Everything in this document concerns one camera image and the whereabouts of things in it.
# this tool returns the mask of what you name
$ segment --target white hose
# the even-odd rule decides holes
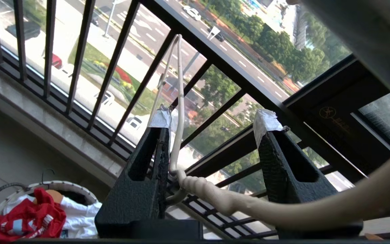
[[[293,230],[323,230],[374,216],[390,208],[390,159],[356,187],[304,204],[277,204],[222,190],[205,178],[188,176],[180,187],[224,215],[241,211],[260,221]]]
[[[178,153],[180,152],[181,138],[183,137],[183,129],[185,122],[185,95],[183,92],[183,67],[181,64],[181,35],[178,36],[177,57],[178,57],[178,124],[175,132],[174,144],[172,145],[171,157],[169,159],[169,172],[171,175],[178,178],[181,182],[186,178],[186,173],[182,169],[177,168]],[[187,196],[184,189],[180,188],[173,196],[167,197],[167,204],[177,204]]]
[[[162,89],[164,88],[164,84],[165,84],[164,80],[165,80],[165,78],[168,75],[169,64],[171,62],[172,53],[174,52],[176,40],[177,40],[177,36],[175,36],[172,39],[172,46],[171,46],[171,51],[169,52],[169,56],[168,56],[168,60],[167,60],[167,66],[165,67],[165,71],[164,71],[163,75],[161,76],[161,78],[159,80],[159,84],[158,84],[158,87],[157,87],[156,98],[154,99],[153,108],[151,109],[150,118],[148,119],[147,126],[150,126],[151,120],[153,119],[153,115],[156,112],[156,107],[157,107],[157,104],[159,102],[159,98],[161,96]]]

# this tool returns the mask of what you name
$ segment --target red car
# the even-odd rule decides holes
[[[62,60],[55,54],[52,54],[52,66],[57,69],[62,68]]]

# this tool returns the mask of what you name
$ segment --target black metal railing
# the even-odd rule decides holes
[[[290,126],[294,133],[302,139],[301,147],[310,146],[313,150],[318,152],[320,156],[326,159],[330,165],[322,168],[322,172],[325,174],[340,171],[344,176],[350,178],[352,182],[356,182],[362,179],[362,174],[358,170],[353,168],[346,159],[338,154],[333,148],[331,148],[322,138],[308,128],[302,120],[295,116],[283,103],[278,101],[266,88],[255,80],[250,74],[248,74],[243,68],[221,51],[217,46],[213,45],[207,40],[207,38],[200,34],[184,17],[179,15],[174,9],[172,9],[165,1],[159,0],[132,0],[129,10],[127,11],[126,20],[121,29],[121,33],[116,42],[115,50],[110,59],[108,69],[104,76],[102,87],[100,89],[97,101],[92,111],[86,111],[81,104],[74,99],[76,93],[76,86],[78,77],[81,71],[82,58],[85,52],[85,46],[87,43],[88,30],[91,23],[91,18],[94,10],[95,0],[86,0],[85,9],[83,12],[82,25],[79,33],[78,46],[76,48],[76,56],[74,61],[73,76],[71,78],[71,85],[68,94],[62,93],[60,89],[51,83],[51,61],[52,61],[52,43],[55,29],[55,14],[56,3],[55,1],[48,0],[47,3],[47,16],[46,16],[46,39],[45,39],[45,67],[44,75],[37,73],[31,68],[28,68],[26,63],[25,54],[25,34],[23,26],[23,1],[14,1],[14,13],[16,22],[17,33],[17,50],[18,55],[13,55],[9,51],[3,50],[0,41],[0,70],[5,74],[8,74],[11,78],[22,84],[30,92],[42,99],[48,105],[53,107],[56,111],[63,114],[66,118],[72,121],[74,124],[82,128],[90,136],[98,140],[105,147],[113,151],[122,159],[127,160],[130,154],[133,152],[133,145],[125,140],[120,135],[124,123],[126,122],[129,114],[131,113],[136,102],[139,100],[142,92],[150,81],[151,77],[155,73],[161,60],[170,47],[173,37],[176,34],[182,34],[183,39],[186,40],[189,45],[193,46],[201,55],[203,55],[207,61],[192,77],[189,83],[184,89],[186,95],[203,76],[209,67],[214,65],[220,71],[222,71],[227,77],[230,77],[241,90],[237,92],[228,102],[224,103],[221,108],[218,109],[210,118],[208,118],[199,128],[197,128],[191,135],[189,135],[182,143],[182,147],[189,144],[197,135],[204,131],[212,122],[226,112],[235,102],[237,102],[244,95],[248,94],[256,100],[264,108],[273,110],[277,113],[278,119],[285,125]],[[98,121],[98,112],[101,107],[101,101],[105,92],[110,84],[112,75],[117,66],[117,62],[120,58],[122,49],[128,38],[130,27],[135,19],[136,12],[139,5],[143,4],[149,11],[161,19],[171,29],[169,34],[164,40],[163,45],[156,54],[152,64],[150,65],[147,73],[145,74],[138,90],[136,90],[133,99],[129,103],[127,110],[124,112],[118,126],[113,130],[108,125]],[[334,66],[330,71],[332,74],[337,69],[340,69],[353,62],[354,58],[348,58],[338,65]],[[315,81],[323,82],[328,79],[328,76],[321,76]],[[300,96],[303,96],[305,90],[297,92],[291,96],[288,101],[294,101]],[[178,106],[178,100],[175,99],[171,104],[171,108]],[[254,140],[254,133],[252,125],[243,129],[240,133],[224,142],[221,146],[213,150],[211,153],[203,156],[198,162],[189,167],[186,172],[189,176],[207,177],[212,173],[226,167],[237,159],[242,158],[248,153],[254,151],[257,148]],[[223,187],[233,182],[242,179],[245,176],[255,173],[259,170],[259,165],[254,165],[234,176],[218,183],[218,186]],[[254,194],[255,197],[264,197],[265,192]],[[201,212],[191,205],[194,202],[198,206],[204,209]],[[245,224],[256,221],[254,218],[245,218],[238,220],[236,218],[223,218],[217,211],[208,207],[204,202],[195,196],[189,196],[183,203],[200,214],[207,221],[215,224],[214,221],[209,219],[209,215],[214,216],[223,222],[223,225],[215,224],[220,230],[226,233],[231,238],[236,238],[231,234],[228,229],[231,229],[239,235],[239,238],[264,238],[276,235],[274,230],[264,233],[254,233],[253,230],[245,226]]]

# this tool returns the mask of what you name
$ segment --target wall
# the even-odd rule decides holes
[[[48,168],[55,171],[53,176]],[[0,187],[7,183],[32,184],[44,180],[65,180],[92,191],[103,201],[110,190],[103,182],[50,147],[42,139],[0,112]],[[0,202],[13,189],[0,194]]]

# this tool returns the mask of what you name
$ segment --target red clothing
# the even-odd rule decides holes
[[[25,199],[7,215],[0,215],[0,243],[19,238],[60,237],[65,212],[43,188],[36,188],[34,195],[37,204]]]

